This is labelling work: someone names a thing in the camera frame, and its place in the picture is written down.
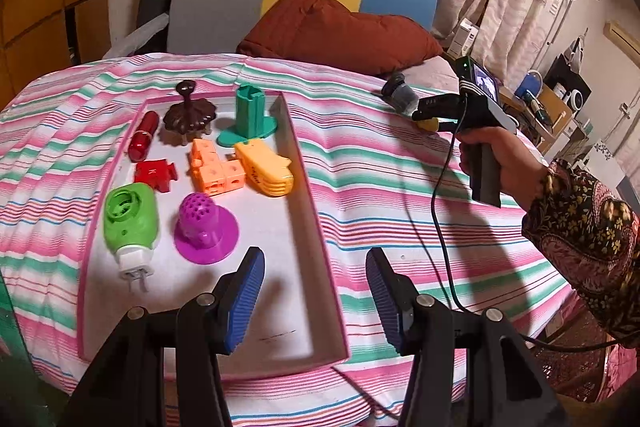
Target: wire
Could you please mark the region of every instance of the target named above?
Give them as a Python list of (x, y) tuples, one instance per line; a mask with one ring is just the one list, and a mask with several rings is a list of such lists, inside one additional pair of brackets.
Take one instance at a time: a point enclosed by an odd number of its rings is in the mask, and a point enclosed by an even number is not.
[[(436, 196), (438, 193), (438, 189), (442, 184), (442, 179), (444, 178), (444, 173), (447, 170), (447, 166), (449, 166), (451, 155), (453, 154), (453, 147), (456, 142), (456, 134), (458, 134), (458, 132), (460, 131), (460, 127), (462, 126), (462, 121), (465, 119), (465, 116), (466, 116), (467, 97), (468, 95), (465, 95), (465, 97), (463, 98), (462, 116), (460, 117), (460, 119), (458, 120), (458, 123), (456, 124), (455, 131), (453, 131), (453, 135), (451, 136), (451, 144), (449, 145), (449, 152), (447, 152), (447, 158), (444, 162), (444, 165), (442, 166), (442, 171), (440, 171), (438, 181), (436, 181), (436, 184), (433, 187), (433, 194), (431, 195), (431, 219), (433, 220), (433, 225), (436, 227), (436, 232), (438, 233), (438, 239), (440, 240), (440, 246), (442, 247), (442, 256), (444, 257), (444, 266), (447, 270), (447, 280), (449, 281), (449, 291), (451, 292), (451, 299), (453, 300), (453, 302), (456, 304), (456, 306), (460, 311), (465, 313), (473, 313), (473, 311), (463, 306), (463, 304), (460, 302), (460, 299), (458, 299), (458, 294), (456, 293), (456, 288), (453, 284), (453, 272), (451, 271), (451, 264), (449, 261), (449, 253), (447, 252), (447, 245), (444, 241), (444, 236), (442, 235), (442, 230), (440, 229), (438, 218), (436, 217)], [(609, 342), (600, 343), (600, 344), (593, 344), (591, 346), (568, 347), (568, 346), (555, 346), (554, 344), (548, 344), (543, 341), (539, 341), (538, 339), (528, 337), (527, 335), (523, 335), (522, 333), (520, 334), (520, 336), (524, 340), (534, 344), (535, 346), (544, 347), (545, 349), (548, 349), (550, 351), (558, 351), (560, 353), (585, 353), (587, 351), (597, 351), (598, 349), (604, 349), (605, 347), (615, 346), (616, 344), (625, 342), (627, 340), (631, 340), (632, 338), (637, 337), (638, 335), (640, 335), (640, 331), (636, 331), (635, 333), (625, 335), (624, 337), (615, 341), (609, 341)]]

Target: pillow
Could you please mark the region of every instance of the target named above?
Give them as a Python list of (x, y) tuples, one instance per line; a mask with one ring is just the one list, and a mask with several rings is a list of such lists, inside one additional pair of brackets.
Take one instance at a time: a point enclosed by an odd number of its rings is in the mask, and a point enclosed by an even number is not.
[(402, 74), (407, 84), (458, 92), (458, 76), (442, 57), (425, 60), (417, 66), (405, 69)]
[(337, 0), (279, 0), (237, 52), (380, 75), (420, 64), (442, 48), (408, 17), (352, 13)]

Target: blue gripper pad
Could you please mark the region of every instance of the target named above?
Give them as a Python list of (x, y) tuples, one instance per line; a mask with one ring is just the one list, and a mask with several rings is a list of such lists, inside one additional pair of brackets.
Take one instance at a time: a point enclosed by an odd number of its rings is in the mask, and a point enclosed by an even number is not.
[(395, 278), (396, 274), (386, 260), (382, 248), (372, 248), (367, 252), (365, 270), (373, 302), (376, 304), (380, 323), (385, 331), (386, 341), (400, 352), (402, 346), (401, 317), (391, 288), (388, 286), (390, 283), (388, 278)]
[(257, 247), (250, 247), (240, 264), (234, 279), (239, 278), (235, 298), (229, 309), (225, 349), (232, 353), (244, 339), (249, 319), (254, 312), (255, 301), (264, 280), (264, 254)]

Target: metal bolt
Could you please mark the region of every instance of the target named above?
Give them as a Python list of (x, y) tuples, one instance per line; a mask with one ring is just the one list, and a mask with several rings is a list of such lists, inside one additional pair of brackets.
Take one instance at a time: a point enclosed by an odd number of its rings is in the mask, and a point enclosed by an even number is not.
[(145, 314), (145, 309), (140, 306), (136, 306), (135, 308), (130, 309), (127, 312), (127, 317), (129, 317), (132, 321), (138, 320)]
[(435, 303), (436, 299), (431, 297), (431, 295), (427, 295), (426, 293), (421, 293), (415, 298), (415, 301), (420, 304), (420, 306), (424, 306), (425, 308), (431, 308)]
[(502, 320), (502, 312), (497, 308), (489, 308), (486, 311), (486, 318), (493, 322), (500, 322)]
[(200, 306), (209, 306), (216, 301), (216, 298), (211, 293), (201, 293), (196, 297), (196, 302)]

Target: white plug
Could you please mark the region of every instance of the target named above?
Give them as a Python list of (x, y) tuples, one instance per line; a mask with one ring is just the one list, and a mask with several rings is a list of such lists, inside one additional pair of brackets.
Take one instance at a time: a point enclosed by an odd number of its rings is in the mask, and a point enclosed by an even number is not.
[(141, 245), (127, 245), (118, 248), (115, 256), (118, 261), (120, 277), (128, 281), (140, 279), (140, 287), (146, 291), (146, 277), (154, 272), (151, 266), (154, 251)]

